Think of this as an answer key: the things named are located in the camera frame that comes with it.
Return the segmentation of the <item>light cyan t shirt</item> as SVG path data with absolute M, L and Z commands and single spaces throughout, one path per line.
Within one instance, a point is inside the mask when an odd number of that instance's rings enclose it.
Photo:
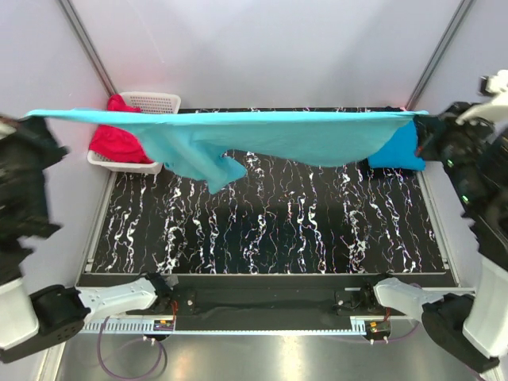
M 133 134 L 146 155 L 175 174 L 204 181 L 216 193 L 245 176 L 225 152 L 237 150 L 340 167 L 367 159 L 414 121 L 402 112 L 216 112 L 134 114 L 99 110 L 32 110 L 30 117 L 111 125 Z

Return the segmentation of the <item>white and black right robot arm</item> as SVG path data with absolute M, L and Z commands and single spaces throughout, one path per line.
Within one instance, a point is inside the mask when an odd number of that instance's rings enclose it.
M 395 310 L 419 321 L 439 347 L 484 373 L 507 355 L 507 71 L 485 75 L 481 102 L 454 102 L 418 118 L 416 156 L 441 164 L 460 204 L 473 263 L 454 260 L 460 283 L 472 292 L 436 291 L 381 275 L 368 283 L 360 305 L 368 314 Z

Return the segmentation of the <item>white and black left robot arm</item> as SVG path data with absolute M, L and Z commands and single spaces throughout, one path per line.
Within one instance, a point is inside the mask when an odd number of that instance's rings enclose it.
M 55 284 L 30 294 L 21 263 L 33 250 L 22 238 L 48 239 L 61 226 L 50 220 L 48 167 L 67 155 L 43 117 L 1 117 L 1 362 L 68 341 L 97 318 L 142 311 L 163 314 L 173 290 L 160 274 L 96 290 Z

